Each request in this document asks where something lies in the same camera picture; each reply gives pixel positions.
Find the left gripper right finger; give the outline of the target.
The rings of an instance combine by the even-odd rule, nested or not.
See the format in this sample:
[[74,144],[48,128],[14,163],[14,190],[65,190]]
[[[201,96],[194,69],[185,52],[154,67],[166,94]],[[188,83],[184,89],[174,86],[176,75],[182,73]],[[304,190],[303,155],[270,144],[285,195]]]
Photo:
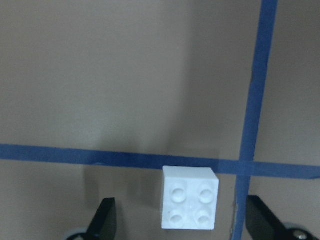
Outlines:
[[257,195],[246,198],[245,226],[253,240],[290,240],[290,232]]

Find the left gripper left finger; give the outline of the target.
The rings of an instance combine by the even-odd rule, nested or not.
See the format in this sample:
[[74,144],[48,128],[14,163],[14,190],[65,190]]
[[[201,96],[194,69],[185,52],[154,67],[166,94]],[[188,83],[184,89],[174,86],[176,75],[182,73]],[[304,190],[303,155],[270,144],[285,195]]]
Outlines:
[[114,240],[117,232],[116,199],[104,198],[86,233],[85,240]]

